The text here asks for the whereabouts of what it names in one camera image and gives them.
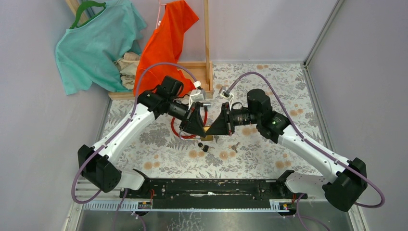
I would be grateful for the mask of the brass padlock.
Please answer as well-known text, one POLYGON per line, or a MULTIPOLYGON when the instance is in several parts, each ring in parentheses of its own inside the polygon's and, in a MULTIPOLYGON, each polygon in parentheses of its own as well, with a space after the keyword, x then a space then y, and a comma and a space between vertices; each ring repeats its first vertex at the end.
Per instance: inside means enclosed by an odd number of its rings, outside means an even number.
POLYGON ((175 133, 183 141, 212 141, 213 135, 206 134, 206 127, 185 127, 175 133))

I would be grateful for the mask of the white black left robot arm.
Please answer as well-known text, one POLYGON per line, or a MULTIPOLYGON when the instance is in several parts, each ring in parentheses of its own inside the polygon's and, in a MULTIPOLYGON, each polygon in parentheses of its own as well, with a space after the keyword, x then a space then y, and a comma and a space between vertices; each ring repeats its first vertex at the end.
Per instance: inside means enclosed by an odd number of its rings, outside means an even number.
POLYGON ((133 170, 115 167, 123 151, 160 115, 167 114, 181 121, 183 132, 204 137, 205 130, 200 107, 206 92, 201 87, 191 91, 188 104, 177 101, 183 84, 166 76, 153 90, 146 90, 138 97, 136 105, 119 124, 92 147, 82 145, 78 152, 80 175, 90 181, 101 192, 114 188, 128 188, 138 198, 149 193, 144 177, 133 170))

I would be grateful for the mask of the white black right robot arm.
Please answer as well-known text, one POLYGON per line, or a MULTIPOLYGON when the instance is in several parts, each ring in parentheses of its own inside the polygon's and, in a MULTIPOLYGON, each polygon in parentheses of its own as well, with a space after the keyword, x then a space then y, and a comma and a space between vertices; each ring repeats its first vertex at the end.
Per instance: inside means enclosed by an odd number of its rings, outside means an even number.
POLYGON ((323 196, 335 208, 347 212, 366 190, 362 179, 367 175, 365 162, 359 158, 349 160, 327 149, 294 126, 289 119, 274 111, 270 97, 261 89, 247 93, 247 106, 234 109, 233 95, 225 88, 220 96, 227 99, 221 106, 218 118, 207 130, 207 135, 232 135, 236 126, 256 125, 264 138, 279 144, 306 160, 321 176, 286 171, 276 192, 282 198, 293 193, 323 196))

